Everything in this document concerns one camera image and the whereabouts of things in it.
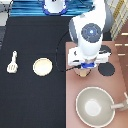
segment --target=black mat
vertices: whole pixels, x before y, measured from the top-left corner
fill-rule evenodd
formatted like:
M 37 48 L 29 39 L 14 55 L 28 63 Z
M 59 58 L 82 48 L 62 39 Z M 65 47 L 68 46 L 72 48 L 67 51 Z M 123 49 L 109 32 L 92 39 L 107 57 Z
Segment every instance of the black mat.
M 5 26 L 0 26 L 0 42 L 2 42 L 4 39 L 5 30 L 6 30 Z
M 112 41 L 112 37 L 111 37 L 110 31 L 105 32 L 105 33 L 103 34 L 103 41 Z
M 66 73 L 55 66 L 55 49 L 71 17 L 10 17 L 0 51 L 0 128 L 66 128 Z M 65 43 L 58 62 L 65 69 Z M 18 53 L 16 74 L 6 72 L 12 52 Z M 46 57 L 52 72 L 37 76 L 35 60 Z
M 103 76 L 112 76 L 115 73 L 115 68 L 110 62 L 101 63 L 98 66 L 98 71 Z

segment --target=wire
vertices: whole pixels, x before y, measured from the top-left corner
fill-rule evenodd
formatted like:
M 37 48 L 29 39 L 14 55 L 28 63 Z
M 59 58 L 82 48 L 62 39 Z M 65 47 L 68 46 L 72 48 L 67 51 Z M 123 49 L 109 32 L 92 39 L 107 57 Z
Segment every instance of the wire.
M 90 6 L 91 6 L 90 4 L 85 4 L 82 0 L 79 0 L 79 2 L 82 3 L 85 7 L 90 8 Z M 95 8 L 95 6 L 91 6 L 91 8 L 89 9 L 89 11 L 92 11 L 94 8 Z
M 66 69 L 66 70 L 61 70 L 61 69 L 59 68 L 59 66 L 58 66 L 58 63 L 57 63 L 57 61 L 58 61 L 58 60 L 57 60 L 58 49 L 59 49 L 59 46 L 60 46 L 60 44 L 61 44 L 61 41 L 63 40 L 63 38 L 64 38 L 68 33 L 69 33 L 69 31 L 66 31 L 66 32 L 63 34 L 63 36 L 60 38 L 60 40 L 59 40 L 59 42 L 58 42 L 58 44 L 57 44 L 57 48 L 56 48 L 55 63 L 56 63 L 56 67 L 57 67 L 58 71 L 60 71 L 60 72 L 66 72 L 66 71 L 69 71 L 69 70 L 71 70 L 71 69 L 79 68 L 79 67 L 80 67 L 80 65 L 79 65 L 79 66 L 74 66 L 74 67 L 68 68 L 68 69 Z
M 10 7 L 11 7 L 11 3 L 13 2 L 13 0 L 9 3 L 9 6 L 8 6 L 8 10 L 7 10 L 7 13 L 8 13 L 8 17 L 9 17 L 9 11 L 11 10 Z

